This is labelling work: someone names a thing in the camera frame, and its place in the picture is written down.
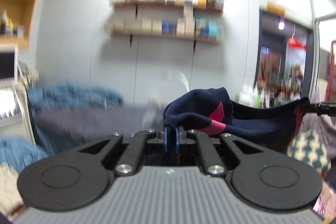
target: pink fabric panel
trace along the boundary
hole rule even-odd
[[[221,122],[224,119],[223,105],[220,103],[218,107],[209,116],[209,119]]]
[[[207,133],[208,135],[215,135],[223,132],[225,127],[226,125],[224,123],[212,120],[211,124],[208,127],[200,130]]]

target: green and white patterned cloth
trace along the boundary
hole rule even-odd
[[[326,147],[313,129],[298,133],[288,146],[287,156],[309,164],[322,175],[331,167]]]

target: black screen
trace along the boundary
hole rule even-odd
[[[0,80],[14,78],[14,52],[0,52]]]

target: triangular cutout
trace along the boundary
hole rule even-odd
[[[241,152],[243,152],[244,154],[256,154],[256,153],[261,153],[262,151],[259,149],[256,149],[254,147],[249,146],[246,143],[242,143],[240,141],[234,140],[233,141],[235,143],[235,145],[241,150]]]
[[[87,154],[98,154],[104,147],[109,143],[110,140],[103,140],[99,143],[95,143],[89,147],[85,147],[84,149],[80,150],[80,153],[87,153]]]

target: white monitor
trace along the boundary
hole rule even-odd
[[[0,44],[0,86],[17,83],[17,46]]]

